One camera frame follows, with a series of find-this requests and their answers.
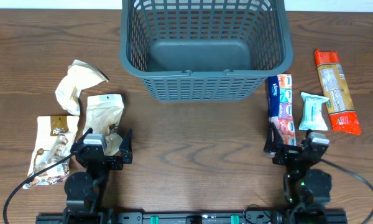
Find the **white wall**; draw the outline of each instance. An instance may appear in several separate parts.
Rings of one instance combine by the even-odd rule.
[[[10,9],[121,9],[121,0],[0,0]],[[373,12],[373,0],[285,0],[288,11]]]

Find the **wooden table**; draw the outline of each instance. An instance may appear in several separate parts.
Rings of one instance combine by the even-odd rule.
[[[373,184],[373,14],[288,15],[295,122],[302,116],[300,92],[321,94],[314,50],[337,50],[362,135],[326,132],[331,146],[324,158]],[[110,78],[83,91],[82,110],[88,96],[120,93],[126,106],[121,126],[134,130],[134,161],[111,174],[105,205],[146,212],[284,205],[284,167],[262,152],[268,128],[265,86],[236,102],[161,103],[122,69],[120,18],[121,11],[0,10],[0,223],[8,195],[26,178],[37,117],[67,114],[54,91],[76,58]],[[326,110],[323,115],[330,126]],[[83,113],[80,130],[84,122]],[[301,139],[303,132],[297,136]],[[362,222],[372,209],[372,192],[332,167],[315,167],[333,177],[328,207],[344,208],[350,223]],[[20,190],[9,206],[10,223],[33,223],[39,212],[61,212],[65,200],[63,184]]]

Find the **white wrapper packet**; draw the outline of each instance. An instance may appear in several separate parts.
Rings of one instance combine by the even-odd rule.
[[[308,93],[301,93],[304,101],[303,118],[299,130],[327,131],[328,127],[322,117],[322,104],[329,98]]]
[[[85,133],[93,128],[93,133],[104,134],[106,139],[106,156],[118,152],[122,138],[117,134],[117,127],[123,114],[124,104],[120,94],[89,96],[87,98]]]

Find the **green connector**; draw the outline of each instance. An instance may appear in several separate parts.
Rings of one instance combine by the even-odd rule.
[[[239,224],[239,215],[231,215],[231,224]]]
[[[159,224],[159,217],[150,217],[150,224]]]

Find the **crumpled paper bag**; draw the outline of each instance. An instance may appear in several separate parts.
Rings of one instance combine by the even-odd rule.
[[[58,88],[55,96],[58,103],[70,114],[79,116],[79,96],[82,90],[93,87],[103,81],[109,81],[98,68],[85,62],[75,60],[68,67],[68,75],[65,76]]]

